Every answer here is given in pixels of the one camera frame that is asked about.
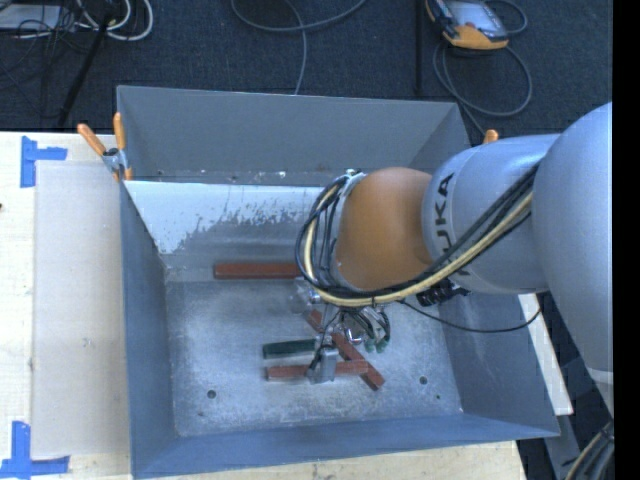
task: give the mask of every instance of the power cord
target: power cord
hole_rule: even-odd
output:
[[[327,18],[324,20],[320,20],[314,23],[308,23],[308,24],[304,24],[302,21],[302,18],[300,16],[300,13],[297,11],[297,9],[295,8],[295,6],[293,5],[293,3],[290,0],[282,0],[284,3],[287,4],[287,6],[292,10],[293,14],[295,15],[297,21],[298,21],[298,25],[295,27],[272,27],[272,26],[268,26],[268,25],[262,25],[259,23],[255,23],[254,21],[249,20],[248,18],[246,18],[245,16],[242,15],[242,13],[240,13],[240,11],[238,10],[237,6],[236,6],[236,0],[231,0],[231,9],[233,10],[234,14],[245,24],[257,28],[259,30],[264,30],[266,32],[275,32],[275,33],[285,33],[285,34],[290,34],[293,32],[300,32],[302,34],[302,63],[301,63],[301,67],[300,67],[300,74],[298,75],[298,82],[296,83],[296,87],[295,90],[293,92],[294,95],[297,95],[300,92],[300,87],[302,85],[302,79],[304,77],[304,72],[305,72],[305,68],[306,68],[306,64],[307,64],[307,31],[311,31],[312,29],[318,29],[327,25],[331,25],[333,23],[336,23],[338,21],[340,21],[341,19],[346,18],[347,16],[353,14],[355,11],[357,11],[360,7],[362,7],[368,0],[360,0],[356,5],[354,5],[353,7],[351,7],[350,9],[348,9],[345,12],[342,12],[336,16],[333,16],[331,18]]]
[[[526,322],[520,324],[520,325],[516,325],[514,327],[506,327],[503,329],[475,329],[473,327],[465,327],[464,325],[459,325],[459,324],[455,324],[453,322],[450,322],[448,320],[445,320],[443,318],[439,318],[435,315],[432,315],[426,311],[423,311],[421,309],[418,309],[417,307],[415,307],[413,304],[409,304],[406,300],[400,300],[398,301],[400,304],[407,306],[408,308],[413,309],[416,313],[420,313],[423,316],[429,317],[432,320],[436,320],[437,322],[440,322],[441,324],[445,324],[448,325],[449,327],[454,327],[455,329],[459,329],[461,331],[467,331],[467,332],[476,332],[476,333],[481,333],[481,334],[498,334],[498,333],[504,333],[504,332],[512,332],[512,331],[517,331],[518,329],[523,329],[524,327],[527,327],[529,325],[531,325],[533,323],[533,321],[538,318],[538,316],[542,313],[542,308],[538,309],[538,311],[536,311],[534,313],[533,316],[531,316],[529,318],[529,320],[527,320]]]
[[[615,451],[613,421],[607,423],[582,450],[565,480],[604,480]]]
[[[521,23],[521,25],[519,27],[517,27],[515,29],[507,30],[507,33],[510,36],[513,36],[513,35],[516,35],[516,34],[520,34],[521,32],[523,32],[528,27],[528,19],[527,19],[526,14],[524,13],[524,11],[519,6],[517,6],[516,4],[514,4],[510,0],[483,0],[483,2],[487,3],[487,4],[488,3],[492,3],[492,2],[505,3],[505,4],[513,7],[518,12],[518,14],[520,15],[520,17],[522,19],[522,23]],[[440,83],[458,101],[458,103],[460,105],[460,108],[462,108],[462,110],[465,112],[465,114],[467,115],[469,120],[473,123],[473,125],[476,127],[476,129],[480,132],[482,137],[484,137],[484,133],[485,133],[486,130],[482,126],[480,126],[480,124],[478,123],[477,119],[472,114],[471,110],[475,110],[478,113],[481,113],[481,114],[484,114],[484,115],[487,115],[487,116],[491,116],[491,117],[511,117],[511,116],[514,116],[514,115],[519,114],[520,112],[522,112],[525,109],[525,107],[529,104],[529,102],[531,101],[532,93],[533,93],[533,83],[532,83],[532,80],[531,80],[531,73],[529,72],[529,68],[527,67],[525,62],[522,60],[522,58],[511,47],[506,46],[504,48],[504,50],[506,50],[513,58],[515,58],[515,60],[518,62],[518,65],[520,66],[520,68],[524,72],[524,75],[525,75],[525,78],[526,78],[527,94],[526,94],[524,100],[522,101],[522,103],[520,103],[513,110],[497,112],[497,111],[493,111],[491,109],[482,108],[482,107],[470,102],[469,100],[463,98],[460,95],[460,93],[456,90],[456,88],[454,87],[453,81],[451,80],[451,76],[449,74],[449,68],[447,66],[446,53],[447,53],[447,51],[451,50],[451,49],[446,49],[445,48],[445,46],[447,44],[448,44],[447,41],[443,39],[442,42],[440,42],[438,44],[438,46],[436,47],[436,49],[434,50],[433,59],[432,59],[433,70],[434,70],[434,72],[436,74],[436,77],[440,81]],[[438,61],[439,61],[440,65],[442,66],[442,71],[438,67]]]
[[[75,0],[75,1],[77,5],[80,7],[81,18],[83,18],[87,22],[87,23],[84,23],[83,21],[78,20],[76,25],[78,25],[79,27],[88,28],[90,30],[97,32],[100,28],[100,25],[91,16],[91,14],[89,14],[84,4],[84,1],[83,0]],[[153,29],[153,21],[154,21],[153,8],[151,7],[151,2],[149,0],[141,0],[141,1],[144,4],[144,7],[147,13],[147,19],[148,19],[147,26],[145,27],[145,29],[141,33],[136,35],[123,35],[123,34],[117,34],[114,32],[114,30],[124,27],[129,22],[129,19],[131,18],[131,15],[132,15],[132,7],[131,7],[130,0],[123,0],[126,7],[125,16],[120,21],[112,25],[109,25],[107,27],[107,32],[106,32],[107,37],[116,39],[118,41],[140,41],[146,38],[151,33],[151,30]]]

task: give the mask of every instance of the black cable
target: black cable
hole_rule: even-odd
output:
[[[538,315],[540,315],[540,313],[542,312],[542,309],[538,309],[538,311],[535,312],[535,314],[529,318],[529,320],[527,320],[526,322],[520,324],[520,325],[516,325],[514,327],[507,327],[505,329],[474,329],[473,327],[465,327],[464,325],[458,325],[458,324],[454,324],[453,322],[449,322],[448,320],[444,320],[443,318],[439,318],[435,315],[431,315],[429,313],[427,313],[426,311],[422,311],[421,309],[418,309],[417,307],[415,307],[413,304],[409,304],[406,300],[400,300],[398,301],[400,302],[400,304],[403,304],[411,309],[413,309],[416,313],[420,313],[423,316],[429,317],[433,320],[436,320],[442,324],[448,325],[450,327],[454,327],[456,329],[460,329],[461,331],[467,331],[467,332],[476,332],[476,333],[481,333],[481,334],[497,334],[497,333],[504,333],[504,332],[512,332],[512,331],[517,331],[518,329],[522,329],[524,327],[527,327],[529,325],[531,325],[531,323],[538,318]]]
[[[518,5],[516,5],[515,3],[511,2],[510,0],[483,0],[483,2],[485,4],[486,3],[492,3],[492,2],[505,3],[505,4],[508,4],[511,7],[513,7],[518,12],[518,14],[520,15],[520,17],[522,19],[522,24],[516,29],[507,30],[507,34],[509,36],[520,34],[521,32],[523,32],[528,27],[529,21],[528,21],[527,15],[525,14],[525,12]],[[482,126],[480,126],[480,124],[478,123],[478,121],[475,118],[475,116],[471,113],[471,110],[475,110],[476,112],[479,112],[481,114],[484,114],[484,115],[487,115],[487,116],[491,116],[491,117],[511,117],[511,116],[516,115],[516,114],[519,114],[520,112],[522,112],[526,108],[526,106],[531,101],[531,97],[532,97],[532,94],[533,94],[533,82],[532,82],[532,79],[531,79],[531,73],[529,71],[529,68],[525,64],[524,60],[512,48],[507,46],[504,49],[516,59],[516,61],[518,62],[518,64],[522,68],[522,70],[523,70],[523,72],[525,74],[525,78],[526,78],[527,94],[526,94],[524,100],[522,101],[522,103],[518,107],[516,107],[515,109],[509,110],[509,111],[504,111],[504,112],[497,112],[497,111],[493,111],[493,110],[490,110],[490,109],[485,109],[485,108],[482,108],[482,107],[480,107],[478,105],[475,105],[474,103],[471,103],[467,99],[463,98],[460,95],[460,93],[458,93],[458,91],[455,89],[454,84],[453,84],[453,82],[451,80],[451,76],[449,75],[449,70],[448,70],[448,67],[447,67],[447,61],[446,61],[446,51],[447,50],[443,49],[443,47],[446,44],[448,44],[448,43],[443,39],[442,42],[440,42],[436,46],[436,49],[434,50],[433,59],[432,59],[434,72],[436,74],[436,77],[440,81],[440,83],[458,101],[458,103],[459,103],[460,107],[462,108],[462,110],[464,111],[464,113],[467,115],[469,120],[473,123],[473,125],[476,127],[476,129],[480,132],[480,134],[483,137],[484,137],[485,130],[483,129]],[[440,54],[440,51],[442,51],[442,57],[440,59],[440,63],[442,65],[444,74],[442,74],[440,72],[439,68],[438,68],[438,55]]]
[[[303,227],[302,227],[302,229],[301,229],[301,231],[300,231],[300,233],[298,235],[298,240],[296,241],[296,249],[295,249],[295,252],[296,252],[296,263],[298,264],[298,267],[299,267],[300,271],[302,272],[303,276],[305,277],[305,279],[307,281],[309,281],[313,286],[315,286],[316,288],[320,288],[320,289],[322,289],[324,291],[330,292],[333,295],[340,296],[340,297],[343,297],[343,298],[361,298],[361,297],[372,297],[373,298],[373,297],[377,297],[377,296],[380,296],[380,295],[385,295],[387,293],[392,293],[394,291],[398,291],[398,290],[402,290],[402,289],[408,288],[408,287],[410,287],[410,286],[412,286],[414,284],[417,284],[420,281],[423,281],[424,279],[426,279],[430,275],[432,275],[435,272],[437,272],[441,265],[443,265],[445,262],[449,261],[453,257],[453,255],[461,247],[466,245],[471,240],[471,238],[474,236],[474,234],[482,227],[482,225],[491,217],[492,214],[494,214],[496,211],[500,211],[501,207],[506,207],[507,211],[509,209],[511,209],[515,205],[517,200],[519,200],[520,197],[524,193],[526,193],[528,190],[530,190],[531,187],[533,186],[533,181],[534,181],[537,169],[538,169],[538,164],[535,164],[532,167],[530,167],[529,170],[523,176],[521,176],[487,210],[485,210],[485,212],[483,212],[483,214],[474,222],[474,224],[469,227],[469,229],[460,237],[460,239],[458,239],[446,251],[446,253],[442,254],[439,258],[437,258],[429,266],[428,269],[426,269],[419,276],[415,277],[414,279],[412,279],[410,281],[407,281],[407,282],[404,282],[404,283],[399,283],[399,284],[396,284],[396,285],[393,285],[393,286],[390,286],[390,287],[386,287],[386,288],[383,288],[383,289],[380,289],[380,290],[354,291],[354,290],[350,290],[349,288],[346,288],[344,286],[337,285],[337,283],[336,284],[332,284],[332,285],[327,285],[327,284],[320,283],[318,280],[311,279],[306,274],[304,265],[302,264],[302,262],[300,260],[300,245],[301,245],[301,242],[302,242],[302,238],[304,237],[304,235],[307,232],[308,227],[313,222],[313,220],[316,219],[318,217],[318,215],[322,212],[322,209],[317,208],[318,202],[322,199],[322,194],[317,199],[316,204],[314,204],[314,206],[312,207],[312,208],[315,208],[316,211],[314,212],[312,210],[312,214],[310,215],[310,217],[307,220],[307,222],[303,225]],[[332,183],[331,185],[327,186],[325,188],[325,190],[323,191],[323,194],[326,194],[327,191],[329,189],[331,189],[331,187],[333,187],[333,186],[335,186],[335,182]],[[518,223],[514,224],[507,231],[505,231],[505,233],[512,232],[523,221],[524,221],[524,219],[521,219]],[[485,230],[485,232],[484,232],[484,234],[482,236],[484,236],[486,233],[490,232],[491,229],[493,229],[493,227],[496,224],[497,224],[497,222],[494,219],[494,221],[489,225],[489,227]],[[310,240],[313,240],[313,243],[315,243],[316,236],[314,235],[313,237],[310,237]],[[466,266],[471,261],[473,261],[473,259],[475,259],[475,258],[470,258],[469,261],[467,261],[464,264],[460,265],[458,270],[460,268],[463,268],[464,266]]]
[[[440,83],[444,86],[444,88],[458,101],[458,103],[459,103],[460,107],[462,108],[462,110],[464,110],[465,114],[473,122],[474,126],[478,129],[478,131],[482,134],[482,136],[484,136],[485,130],[480,126],[480,124],[475,119],[473,114],[471,114],[471,109],[475,110],[476,112],[479,112],[481,114],[484,114],[484,115],[487,115],[487,116],[491,116],[491,117],[512,117],[512,116],[522,112],[527,107],[527,105],[529,105],[529,102],[531,101],[531,97],[533,95],[533,81],[531,79],[531,73],[529,71],[529,68],[525,64],[524,60],[522,60],[522,58],[512,48],[506,46],[506,47],[504,47],[504,50],[506,50],[508,53],[510,53],[516,59],[516,61],[520,65],[520,67],[522,68],[522,71],[524,72],[524,75],[525,75],[525,78],[526,78],[527,94],[526,94],[524,100],[522,101],[522,103],[520,103],[520,105],[518,105],[516,108],[514,108],[512,110],[508,110],[508,111],[499,112],[499,111],[493,111],[493,110],[490,110],[490,109],[482,108],[482,107],[470,102],[469,100],[463,98],[460,95],[460,93],[454,87],[453,81],[451,80],[451,76],[449,75],[449,69],[447,67],[447,61],[446,61],[446,52],[447,52],[447,50],[444,49],[445,45],[448,45],[448,43],[447,43],[446,40],[443,39],[436,46],[436,48],[435,48],[435,50],[433,52],[432,63],[433,63],[433,69],[434,69],[434,72],[436,74],[436,77],[438,78]],[[441,58],[440,62],[442,64],[442,68],[444,70],[444,74],[442,74],[440,72],[439,68],[438,68],[438,55],[441,52],[442,52],[442,58]]]

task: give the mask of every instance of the blue tape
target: blue tape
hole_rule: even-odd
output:
[[[20,169],[20,187],[34,187],[36,184],[36,160],[65,160],[65,148],[38,149],[38,143],[22,136],[22,165]]]
[[[31,460],[31,427],[21,421],[12,423],[11,458],[0,464],[0,478],[31,480],[34,475],[66,473],[69,457],[51,460]]]

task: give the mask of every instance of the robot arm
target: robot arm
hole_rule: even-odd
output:
[[[316,210],[340,189],[327,193]],[[303,230],[307,245],[314,231]],[[482,293],[550,291],[613,414],[611,104],[559,135],[471,148],[433,175],[360,177],[334,243],[327,282],[317,282],[310,246],[300,266],[335,305],[401,300],[442,280]]]

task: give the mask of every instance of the wooden table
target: wooden table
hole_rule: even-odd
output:
[[[62,147],[67,149],[67,158],[63,162],[57,162],[68,170],[69,182],[73,183],[76,172],[83,171],[93,173],[98,180],[99,190],[109,193],[117,186],[93,151],[86,145],[79,135],[75,134],[46,134],[46,133],[0,133],[0,459],[8,458],[11,453],[11,423],[21,421],[31,425],[33,434],[32,459],[51,458],[52,455],[62,452],[70,455],[69,470],[65,474],[53,475],[64,479],[125,479],[129,475],[128,455],[128,427],[126,417],[126,400],[121,400],[120,392],[125,392],[125,386],[118,384],[123,378],[122,372],[107,372],[106,369],[96,368],[96,364],[110,364],[114,368],[122,368],[124,371],[124,339],[120,333],[122,325],[121,298],[116,289],[114,297],[104,297],[97,301],[98,310],[80,313],[81,308],[70,308],[76,311],[78,321],[84,325],[78,325],[78,329],[65,332],[64,336],[56,336],[55,354],[44,356],[47,343],[34,340],[34,324],[42,322],[41,315],[36,314],[35,287],[38,285],[38,272],[36,272],[35,252],[47,244],[37,243],[36,236],[36,208],[38,207],[37,194],[50,193],[42,190],[46,177],[36,179],[36,186],[20,188],[21,165],[21,139],[26,135],[31,140],[37,141],[38,148]],[[115,145],[113,136],[100,138],[109,148]],[[37,173],[41,173],[43,162],[36,162]],[[82,220],[80,215],[70,215],[71,219]],[[83,270],[91,268],[101,269],[98,276],[111,276],[112,280],[105,282],[119,283],[120,272],[116,268],[108,269],[105,274],[104,262],[109,255],[114,256],[110,261],[118,264],[119,244],[100,243],[95,240],[94,230],[85,229],[83,235],[79,230],[82,226],[70,229],[61,229],[61,239],[69,234],[71,243],[86,241],[87,254],[92,254],[94,261],[83,263]],[[119,236],[119,230],[111,229],[111,233]],[[61,283],[68,283],[71,287],[70,295],[86,272],[77,272],[74,277],[62,269],[59,272]],[[99,322],[89,321],[89,318],[101,319]],[[42,336],[46,329],[38,328]],[[88,338],[82,333],[87,328],[100,328],[100,336]],[[561,377],[558,378],[559,368],[553,350],[548,339],[548,334],[542,319],[537,319],[531,326],[531,332],[537,336],[534,339],[539,354],[545,354],[547,360],[547,383],[551,386],[551,395],[554,399],[554,407],[557,414],[567,414],[571,411],[570,402],[566,395],[566,388]],[[93,351],[93,356],[82,354],[85,351]],[[73,379],[58,379],[55,389],[50,392],[36,392],[34,386],[39,386],[37,379],[42,379],[47,368],[61,368],[61,364],[69,365],[68,371],[74,368],[92,369],[86,376],[76,375]],[[116,393],[113,399],[105,403],[105,397],[96,396],[96,393]],[[50,428],[51,421],[44,435],[39,422],[47,419],[47,414],[42,411],[46,403],[59,404],[60,411],[65,405],[77,404],[76,413],[81,413],[80,418],[73,419],[69,413],[60,428],[53,432]],[[450,447],[445,449],[431,449],[416,452],[403,452],[395,454],[378,455],[372,457],[343,459],[327,462],[312,462],[292,464],[286,466],[244,469],[221,473],[183,476],[189,479],[362,479],[393,478],[396,480],[429,478],[437,479],[464,479],[468,480],[518,480],[525,479],[522,464],[515,442],[502,442],[480,444],[464,447]]]

